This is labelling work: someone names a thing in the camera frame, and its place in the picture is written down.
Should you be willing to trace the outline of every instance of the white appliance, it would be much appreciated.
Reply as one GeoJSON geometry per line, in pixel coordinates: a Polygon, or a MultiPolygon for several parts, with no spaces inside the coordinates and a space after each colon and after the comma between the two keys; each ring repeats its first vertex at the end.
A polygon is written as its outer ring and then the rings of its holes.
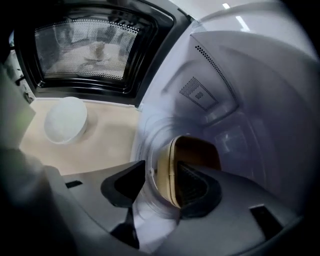
{"type": "MultiPolygon", "coordinates": [[[[178,224],[179,213],[155,185],[159,151],[174,137],[213,143],[224,172],[255,181],[297,215],[319,150],[319,59],[284,5],[219,0],[214,12],[204,0],[173,2],[198,19],[166,56],[142,100],[131,154],[132,161],[146,160],[133,214],[140,249],[149,253],[178,224]]],[[[183,247],[182,255],[188,250],[183,247]]]]}

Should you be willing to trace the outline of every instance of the microwave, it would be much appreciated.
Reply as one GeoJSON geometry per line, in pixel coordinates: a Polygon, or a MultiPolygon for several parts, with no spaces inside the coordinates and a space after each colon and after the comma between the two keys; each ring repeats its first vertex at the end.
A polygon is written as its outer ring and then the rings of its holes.
{"type": "Polygon", "coordinates": [[[168,0],[53,0],[32,9],[14,43],[36,97],[134,106],[192,21],[168,0]]]}

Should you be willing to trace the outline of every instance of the gray plastic panel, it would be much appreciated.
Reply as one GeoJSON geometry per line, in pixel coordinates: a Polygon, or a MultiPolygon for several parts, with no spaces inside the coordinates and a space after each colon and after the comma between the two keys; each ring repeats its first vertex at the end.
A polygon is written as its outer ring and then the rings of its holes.
{"type": "Polygon", "coordinates": [[[143,103],[204,125],[234,111],[238,104],[228,76],[191,32],[189,27],[171,49],[143,103]]]}
{"type": "Polygon", "coordinates": [[[25,132],[35,116],[17,88],[8,77],[7,71],[0,64],[0,146],[7,149],[18,149],[25,132]]]}
{"type": "Polygon", "coordinates": [[[216,179],[222,189],[220,204],[203,218],[181,220],[161,247],[158,256],[220,256],[249,250],[266,239],[251,207],[264,205],[282,226],[297,216],[274,196],[249,179],[194,166],[216,179]]]}
{"type": "Polygon", "coordinates": [[[219,56],[236,81],[267,190],[301,213],[318,171],[319,63],[290,45],[256,34],[213,31],[193,36],[219,56]]]}
{"type": "MultiPolygon", "coordinates": [[[[260,145],[240,109],[205,128],[204,138],[216,146],[224,172],[243,176],[267,188],[260,145]]],[[[274,177],[273,182],[276,184],[278,180],[274,177]]]]}
{"type": "Polygon", "coordinates": [[[101,227],[111,232],[124,223],[128,209],[113,206],[101,193],[102,182],[137,162],[130,162],[112,168],[63,176],[64,182],[80,181],[83,184],[69,189],[78,204],[101,227]]]}
{"type": "MultiPolygon", "coordinates": [[[[103,226],[92,219],[67,189],[57,169],[46,166],[45,172],[52,189],[53,200],[74,238],[78,255],[145,255],[111,236],[103,226]]],[[[118,219],[113,218],[114,221],[120,219],[122,219],[122,214],[118,219]]]]}

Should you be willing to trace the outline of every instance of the black plastic part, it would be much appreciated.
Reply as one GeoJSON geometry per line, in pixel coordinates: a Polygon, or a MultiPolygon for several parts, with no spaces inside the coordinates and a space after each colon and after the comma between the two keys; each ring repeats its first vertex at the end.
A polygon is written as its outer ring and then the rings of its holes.
{"type": "Polygon", "coordinates": [[[65,185],[68,189],[71,189],[71,188],[77,187],[81,184],[83,184],[81,181],[74,180],[74,181],[67,182],[65,185]]]}
{"type": "Polygon", "coordinates": [[[261,228],[265,239],[269,240],[273,238],[283,229],[277,219],[264,205],[252,207],[250,211],[261,228]]]}
{"type": "Polygon", "coordinates": [[[273,256],[273,255],[312,255],[312,249],[306,248],[305,220],[298,217],[286,225],[277,235],[251,248],[239,252],[237,256],[273,256]]]}
{"type": "Polygon", "coordinates": [[[177,165],[177,184],[180,190],[178,203],[181,202],[181,219],[204,217],[221,201],[219,182],[183,162],[177,165]]]}
{"type": "Polygon", "coordinates": [[[31,104],[34,100],[29,96],[29,93],[24,92],[23,93],[23,97],[26,100],[26,102],[28,102],[29,104],[31,104]]]}
{"type": "Polygon", "coordinates": [[[144,160],[130,168],[106,178],[101,184],[101,193],[116,207],[130,208],[145,183],[144,160]]]}
{"type": "Polygon", "coordinates": [[[139,249],[139,240],[134,225],[132,208],[128,209],[125,223],[119,224],[110,234],[128,246],[139,249]]]}
{"type": "Polygon", "coordinates": [[[24,79],[26,79],[26,78],[25,78],[25,76],[23,75],[23,76],[21,76],[17,81],[15,81],[16,86],[20,86],[20,82],[21,82],[22,80],[24,80],[24,79]]]}
{"type": "Polygon", "coordinates": [[[14,31],[17,57],[26,81],[36,97],[67,97],[109,101],[138,106],[158,68],[190,20],[168,0],[62,0],[39,4],[36,13],[23,14],[14,31]],[[72,19],[74,12],[84,17],[137,17],[149,25],[140,41],[135,42],[126,79],[123,82],[99,77],[44,78],[35,45],[34,31],[39,26],[72,19]]]}
{"type": "Polygon", "coordinates": [[[181,10],[180,8],[178,8],[178,11],[180,13],[182,13],[190,22],[192,22],[194,19],[189,15],[187,14],[186,12],[184,12],[183,10],[181,10]]]}

